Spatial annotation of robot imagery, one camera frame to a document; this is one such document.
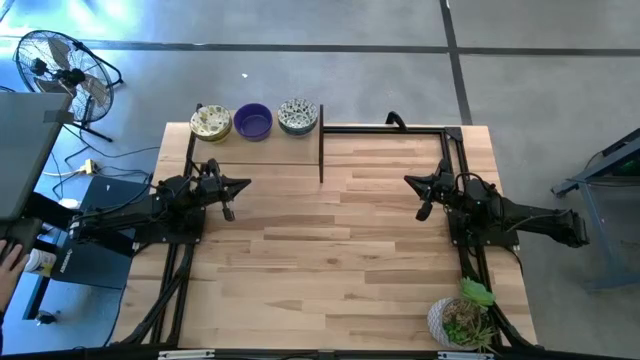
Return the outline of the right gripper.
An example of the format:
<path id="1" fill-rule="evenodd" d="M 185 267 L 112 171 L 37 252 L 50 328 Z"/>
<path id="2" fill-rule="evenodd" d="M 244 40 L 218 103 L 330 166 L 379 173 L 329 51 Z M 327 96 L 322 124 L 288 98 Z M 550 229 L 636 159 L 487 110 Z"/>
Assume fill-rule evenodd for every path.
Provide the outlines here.
<path id="1" fill-rule="evenodd" d="M 422 205 L 417 211 L 416 219 L 425 221 L 433 209 L 433 202 L 445 204 L 444 198 L 454 191 L 454 177 L 452 174 L 436 174 L 428 176 L 405 175 L 404 180 L 416 192 L 422 200 Z"/>

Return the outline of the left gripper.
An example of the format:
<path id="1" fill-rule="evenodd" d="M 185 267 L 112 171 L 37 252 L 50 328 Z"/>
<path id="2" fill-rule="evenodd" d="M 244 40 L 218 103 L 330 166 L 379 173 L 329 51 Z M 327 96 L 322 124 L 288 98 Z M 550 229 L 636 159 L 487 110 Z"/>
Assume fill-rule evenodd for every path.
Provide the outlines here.
<path id="1" fill-rule="evenodd" d="M 224 219 L 235 220 L 235 214 L 228 203 L 251 183 L 250 179 L 234 179 L 225 175 L 211 175 L 203 178 L 196 187 L 196 200 L 200 206 L 222 204 Z"/>

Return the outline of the wooden shelf with black legs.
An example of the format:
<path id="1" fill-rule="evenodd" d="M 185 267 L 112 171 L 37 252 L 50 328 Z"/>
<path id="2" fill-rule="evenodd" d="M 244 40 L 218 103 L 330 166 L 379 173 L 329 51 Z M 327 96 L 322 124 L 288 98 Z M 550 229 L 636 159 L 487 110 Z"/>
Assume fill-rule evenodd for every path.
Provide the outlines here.
<path id="1" fill-rule="evenodd" d="M 294 137 L 284 133 L 278 123 L 276 109 L 269 109 L 273 116 L 270 136 L 260 142 L 250 142 L 241 138 L 235 129 L 231 112 L 232 130 L 223 143 L 209 143 L 199 139 L 192 146 L 191 159 L 196 163 L 205 163 L 214 158 L 219 164 L 229 165 L 291 165 L 313 166 L 318 169 L 318 179 L 324 181 L 324 107 L 319 109 L 315 129 L 307 136 Z"/>

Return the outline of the white pot with succulents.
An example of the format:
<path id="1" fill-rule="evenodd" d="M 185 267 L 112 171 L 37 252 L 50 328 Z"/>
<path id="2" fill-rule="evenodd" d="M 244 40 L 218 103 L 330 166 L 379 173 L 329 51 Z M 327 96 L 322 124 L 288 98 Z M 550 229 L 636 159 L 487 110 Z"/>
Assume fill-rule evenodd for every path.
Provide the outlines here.
<path id="1" fill-rule="evenodd" d="M 457 297 L 436 301 L 427 314 L 431 336 L 446 348 L 463 351 L 493 351 L 498 334 L 489 315 L 496 296 L 483 284 L 464 277 Z"/>

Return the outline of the black computer case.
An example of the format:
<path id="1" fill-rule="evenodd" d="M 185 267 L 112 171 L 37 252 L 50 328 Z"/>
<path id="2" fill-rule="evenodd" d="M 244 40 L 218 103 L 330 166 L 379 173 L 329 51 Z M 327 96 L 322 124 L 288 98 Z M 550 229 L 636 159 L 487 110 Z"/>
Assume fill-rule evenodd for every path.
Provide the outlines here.
<path id="1" fill-rule="evenodd" d="M 116 206 L 129 200 L 143 189 L 142 183 L 94 177 L 79 205 L 81 211 Z M 93 242 L 77 243 L 62 233 L 57 240 L 59 249 L 51 278 L 111 289 L 126 285 L 132 258 Z"/>

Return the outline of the blue-grey metal cart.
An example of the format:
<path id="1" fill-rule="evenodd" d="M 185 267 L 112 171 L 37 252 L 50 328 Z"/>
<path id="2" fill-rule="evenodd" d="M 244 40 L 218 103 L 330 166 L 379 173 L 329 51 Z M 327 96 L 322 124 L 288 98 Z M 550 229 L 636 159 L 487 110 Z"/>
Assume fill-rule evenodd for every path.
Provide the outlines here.
<path id="1" fill-rule="evenodd" d="M 557 198 L 576 191 L 601 273 L 591 291 L 640 285 L 640 127 L 596 152 L 582 170 L 551 188 Z"/>

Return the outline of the black diagonal beam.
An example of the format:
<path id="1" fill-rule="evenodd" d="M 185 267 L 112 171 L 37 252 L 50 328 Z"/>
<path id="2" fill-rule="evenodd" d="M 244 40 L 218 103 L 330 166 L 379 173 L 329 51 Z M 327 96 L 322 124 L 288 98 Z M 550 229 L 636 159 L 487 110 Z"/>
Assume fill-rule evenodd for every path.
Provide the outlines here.
<path id="1" fill-rule="evenodd" d="M 132 257 L 134 254 L 133 240 L 119 231 L 91 229 L 80 225 L 71 229 L 70 226 L 81 212 L 68 209 L 39 193 L 32 193 L 29 196 L 23 214 L 26 217 L 39 218 L 45 223 L 64 230 L 76 243 L 94 243 L 127 257 Z"/>

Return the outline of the black floor fan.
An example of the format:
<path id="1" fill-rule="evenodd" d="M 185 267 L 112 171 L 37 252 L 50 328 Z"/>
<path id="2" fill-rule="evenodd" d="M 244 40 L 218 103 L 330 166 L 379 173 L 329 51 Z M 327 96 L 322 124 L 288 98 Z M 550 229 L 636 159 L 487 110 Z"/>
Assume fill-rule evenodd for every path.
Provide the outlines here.
<path id="1" fill-rule="evenodd" d="M 95 137 L 112 139 L 91 128 L 111 110 L 121 71 L 83 42 L 57 31 L 33 30 L 23 35 L 13 55 L 26 88 L 70 97 L 71 125 Z"/>

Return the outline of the grey desk top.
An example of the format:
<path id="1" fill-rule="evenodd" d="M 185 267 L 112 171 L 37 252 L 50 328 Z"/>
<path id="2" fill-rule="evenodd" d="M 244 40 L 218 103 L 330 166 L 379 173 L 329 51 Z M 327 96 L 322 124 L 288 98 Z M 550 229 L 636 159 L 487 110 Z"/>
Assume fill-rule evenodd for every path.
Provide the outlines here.
<path id="1" fill-rule="evenodd" d="M 18 218 L 63 124 L 73 119 L 62 93 L 0 92 L 0 221 Z"/>

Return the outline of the white bottle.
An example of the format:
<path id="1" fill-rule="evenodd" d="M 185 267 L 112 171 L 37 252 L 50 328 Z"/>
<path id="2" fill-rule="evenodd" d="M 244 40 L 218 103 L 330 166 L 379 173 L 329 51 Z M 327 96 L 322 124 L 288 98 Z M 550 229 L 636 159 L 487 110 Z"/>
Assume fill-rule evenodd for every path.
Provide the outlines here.
<path id="1" fill-rule="evenodd" d="M 32 249 L 24 271 L 43 277 L 50 277 L 56 263 L 54 253 L 39 249 Z"/>

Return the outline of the person's hand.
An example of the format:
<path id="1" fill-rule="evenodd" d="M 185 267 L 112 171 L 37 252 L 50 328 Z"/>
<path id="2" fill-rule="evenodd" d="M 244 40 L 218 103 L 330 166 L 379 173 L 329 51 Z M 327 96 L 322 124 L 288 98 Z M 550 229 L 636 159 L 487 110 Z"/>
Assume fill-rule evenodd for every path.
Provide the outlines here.
<path id="1" fill-rule="evenodd" d="M 14 245 L 7 257 L 0 262 L 0 312 L 4 313 L 14 294 L 18 279 L 29 260 L 22 252 L 21 244 Z"/>

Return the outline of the black aluminium table frame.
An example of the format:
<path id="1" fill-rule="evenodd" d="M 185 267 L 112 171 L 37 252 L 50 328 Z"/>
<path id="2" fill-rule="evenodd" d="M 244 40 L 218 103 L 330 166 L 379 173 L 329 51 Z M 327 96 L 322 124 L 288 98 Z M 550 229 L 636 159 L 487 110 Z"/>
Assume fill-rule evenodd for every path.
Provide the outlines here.
<path id="1" fill-rule="evenodd" d="M 114 342 L 130 339 L 181 260 L 186 280 L 149 334 L 161 351 L 212 349 L 210 360 L 438 360 L 429 307 L 458 293 L 461 265 L 448 219 L 404 182 L 447 159 L 490 182 L 499 179 L 482 126 L 329 125 L 324 181 L 318 169 L 221 165 L 251 184 L 227 222 L 206 214 L 191 247 L 156 244 L 132 262 Z M 193 172 L 196 138 L 185 123 L 165 127 L 158 177 Z"/>

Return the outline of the black curved bracket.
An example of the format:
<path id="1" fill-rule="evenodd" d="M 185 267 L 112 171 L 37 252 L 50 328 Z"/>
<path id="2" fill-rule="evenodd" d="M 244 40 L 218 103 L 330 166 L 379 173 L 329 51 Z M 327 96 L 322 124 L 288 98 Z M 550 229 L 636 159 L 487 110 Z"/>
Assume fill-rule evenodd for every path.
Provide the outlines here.
<path id="1" fill-rule="evenodd" d="M 402 117 L 395 111 L 390 111 L 387 114 L 386 120 L 385 120 L 385 124 L 386 125 L 393 125 L 395 128 L 397 128 L 400 132 L 407 132 L 408 128 L 404 122 L 404 120 L 402 119 Z"/>

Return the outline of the white metal bracket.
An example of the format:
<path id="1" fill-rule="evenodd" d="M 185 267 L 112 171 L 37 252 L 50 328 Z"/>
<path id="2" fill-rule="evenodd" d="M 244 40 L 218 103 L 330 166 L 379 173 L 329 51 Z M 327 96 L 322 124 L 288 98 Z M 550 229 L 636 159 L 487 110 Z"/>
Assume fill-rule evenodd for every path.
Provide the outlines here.
<path id="1" fill-rule="evenodd" d="M 212 349 L 187 349 L 161 351 L 157 360 L 204 360 L 214 358 L 216 355 Z"/>
<path id="2" fill-rule="evenodd" d="M 477 352 L 440 351 L 438 360 L 495 360 L 493 354 Z"/>

